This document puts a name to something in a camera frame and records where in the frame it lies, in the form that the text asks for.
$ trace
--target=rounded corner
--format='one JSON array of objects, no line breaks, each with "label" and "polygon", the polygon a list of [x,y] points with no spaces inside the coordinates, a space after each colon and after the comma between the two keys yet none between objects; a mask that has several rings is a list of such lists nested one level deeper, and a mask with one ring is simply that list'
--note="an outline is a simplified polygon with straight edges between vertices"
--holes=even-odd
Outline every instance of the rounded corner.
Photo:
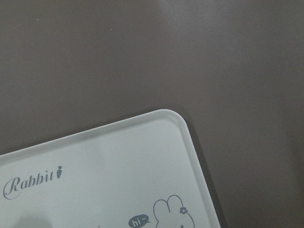
[{"label": "rounded corner", "polygon": [[169,117],[172,120],[175,120],[175,122],[177,122],[177,123],[187,126],[185,119],[178,112],[176,112],[174,110],[164,108],[164,109],[156,110],[156,112],[159,112],[159,113],[163,114],[164,116]]}]

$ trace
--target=cartoon rabbit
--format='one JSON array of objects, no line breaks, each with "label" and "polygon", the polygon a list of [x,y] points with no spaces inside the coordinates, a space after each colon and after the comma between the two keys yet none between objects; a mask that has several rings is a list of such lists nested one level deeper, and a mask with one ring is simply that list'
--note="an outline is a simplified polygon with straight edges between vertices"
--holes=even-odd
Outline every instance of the cartoon rabbit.
[{"label": "cartoon rabbit", "polygon": [[195,228],[193,218],[177,195],[158,200],[153,206],[156,228]]}]

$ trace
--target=gray table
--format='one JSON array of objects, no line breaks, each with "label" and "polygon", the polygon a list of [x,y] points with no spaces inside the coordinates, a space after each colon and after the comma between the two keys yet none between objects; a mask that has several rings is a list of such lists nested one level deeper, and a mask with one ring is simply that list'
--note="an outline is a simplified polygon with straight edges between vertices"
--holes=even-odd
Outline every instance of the gray table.
[{"label": "gray table", "polygon": [[223,227],[304,227],[303,1],[2,1],[0,154],[159,108]]}]

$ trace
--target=speech bubble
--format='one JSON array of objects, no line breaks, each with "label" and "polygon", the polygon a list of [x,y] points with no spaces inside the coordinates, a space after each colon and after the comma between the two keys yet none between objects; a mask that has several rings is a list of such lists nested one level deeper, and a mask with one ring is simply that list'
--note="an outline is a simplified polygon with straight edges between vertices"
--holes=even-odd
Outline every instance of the speech bubble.
[{"label": "speech bubble", "polygon": [[136,215],[129,221],[129,226],[132,228],[140,228],[149,222],[149,217],[147,215]]}]

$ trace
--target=plastic tray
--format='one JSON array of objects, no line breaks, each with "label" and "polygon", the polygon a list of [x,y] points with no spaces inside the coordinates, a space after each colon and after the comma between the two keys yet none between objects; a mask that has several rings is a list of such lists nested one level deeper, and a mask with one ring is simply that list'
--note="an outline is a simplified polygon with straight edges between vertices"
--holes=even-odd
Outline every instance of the plastic tray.
[{"label": "plastic tray", "polygon": [[171,110],[2,155],[0,173],[0,228],[220,227]]}]

